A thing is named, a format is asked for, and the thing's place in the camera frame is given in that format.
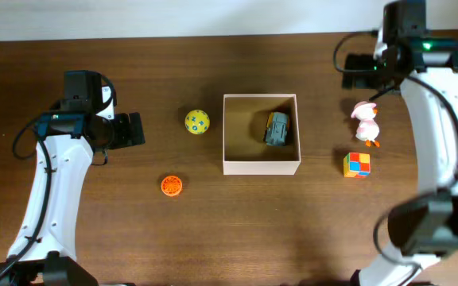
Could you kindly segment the white duck toy pink hat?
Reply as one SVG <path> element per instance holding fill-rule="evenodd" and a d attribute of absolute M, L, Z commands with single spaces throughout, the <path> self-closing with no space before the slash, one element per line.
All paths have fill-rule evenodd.
<path fill-rule="evenodd" d="M 367 147 L 372 145 L 380 147 L 379 141 L 376 140 L 380 132 L 379 126 L 375 121 L 377 113 L 376 104 L 367 101 L 358 102 L 351 112 L 351 118 L 359 120 L 355 137 L 364 141 Z"/>

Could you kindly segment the orange ribbed round toy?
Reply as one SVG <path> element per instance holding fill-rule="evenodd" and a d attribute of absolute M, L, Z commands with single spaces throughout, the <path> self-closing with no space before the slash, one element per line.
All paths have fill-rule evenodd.
<path fill-rule="evenodd" d="M 182 180 L 178 176 L 166 176 L 161 181 L 161 191 L 168 197 L 179 195 L 183 190 Z"/>

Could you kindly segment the multicoloured puzzle cube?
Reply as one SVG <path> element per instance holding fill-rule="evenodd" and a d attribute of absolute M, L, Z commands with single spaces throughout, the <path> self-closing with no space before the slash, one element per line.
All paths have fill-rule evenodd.
<path fill-rule="evenodd" d="M 343 159 L 343 176 L 366 178 L 371 174 L 371 157 L 368 153 L 348 153 Z"/>

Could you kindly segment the grey and yellow toy truck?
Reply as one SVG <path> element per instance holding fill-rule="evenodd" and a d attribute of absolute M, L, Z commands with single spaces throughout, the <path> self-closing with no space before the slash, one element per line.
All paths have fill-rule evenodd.
<path fill-rule="evenodd" d="M 264 142 L 269 146 L 285 146 L 289 131 L 289 115 L 282 112 L 271 112 L 266 122 Z"/>

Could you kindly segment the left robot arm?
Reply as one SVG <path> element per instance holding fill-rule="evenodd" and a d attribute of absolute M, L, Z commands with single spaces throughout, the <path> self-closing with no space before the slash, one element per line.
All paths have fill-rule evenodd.
<path fill-rule="evenodd" d="M 117 114 L 114 84 L 97 71 L 64 73 L 64 97 L 25 125 L 37 146 L 25 217 L 0 285 L 97 285 L 76 261 L 76 220 L 87 170 L 97 152 L 145 143 L 138 113 Z"/>

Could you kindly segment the yellow ball with blue letters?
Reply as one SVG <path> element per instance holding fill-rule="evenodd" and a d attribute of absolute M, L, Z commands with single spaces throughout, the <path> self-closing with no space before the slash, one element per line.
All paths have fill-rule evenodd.
<path fill-rule="evenodd" d="M 203 134 L 210 126 L 210 118 L 203 110 L 191 110 L 187 113 L 184 124 L 190 133 Z"/>

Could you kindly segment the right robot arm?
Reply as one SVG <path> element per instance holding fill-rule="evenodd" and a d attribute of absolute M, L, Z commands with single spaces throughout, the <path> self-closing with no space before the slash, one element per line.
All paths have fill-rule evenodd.
<path fill-rule="evenodd" d="M 397 92 L 417 155 L 418 194 L 379 222 L 389 244 L 356 270 L 351 284 L 413 285 L 422 271 L 458 251 L 458 43 L 431 37 L 423 1 L 389 2 L 371 54 L 351 54 L 337 71 L 347 89 Z"/>

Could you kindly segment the white cardboard box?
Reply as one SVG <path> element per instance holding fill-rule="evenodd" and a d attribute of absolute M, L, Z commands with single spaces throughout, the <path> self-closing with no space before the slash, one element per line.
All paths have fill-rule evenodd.
<path fill-rule="evenodd" d="M 269 115 L 289 116 L 284 146 L 264 141 Z M 226 94 L 223 97 L 223 173 L 293 175 L 301 163 L 295 94 Z"/>

